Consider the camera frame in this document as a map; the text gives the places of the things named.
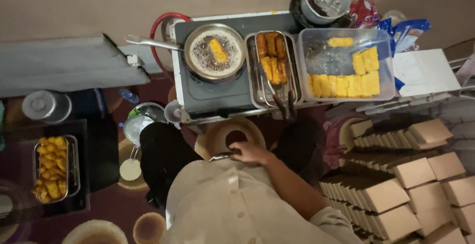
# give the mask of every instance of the person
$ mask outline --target person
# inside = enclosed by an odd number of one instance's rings
[[[173,125],[148,125],[140,135],[141,168],[147,200],[166,209],[161,243],[362,243],[348,219],[298,174],[322,149],[314,141],[322,134],[312,128],[288,126],[272,152],[235,142],[229,148],[237,154],[208,162]]]

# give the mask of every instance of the white shirt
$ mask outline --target white shirt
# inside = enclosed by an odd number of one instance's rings
[[[223,159],[181,170],[167,198],[163,244],[359,244],[339,210],[306,221],[279,198],[264,168]]]

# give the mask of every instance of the beige wall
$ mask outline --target beige wall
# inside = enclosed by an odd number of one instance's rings
[[[149,35],[162,13],[191,17],[287,10],[290,0],[0,0],[0,42],[104,32],[118,45],[127,34]],[[375,0],[384,13],[400,10],[433,26],[423,48],[444,48],[475,37],[475,0]]]

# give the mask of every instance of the metal canister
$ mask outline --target metal canister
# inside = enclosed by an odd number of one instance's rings
[[[22,110],[32,120],[45,123],[59,123],[71,114],[73,104],[69,96],[47,90],[40,90],[25,97]]]

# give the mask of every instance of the paper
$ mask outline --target paper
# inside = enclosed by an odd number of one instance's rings
[[[442,49],[396,53],[393,67],[394,76],[406,84],[399,91],[403,97],[460,89]]]

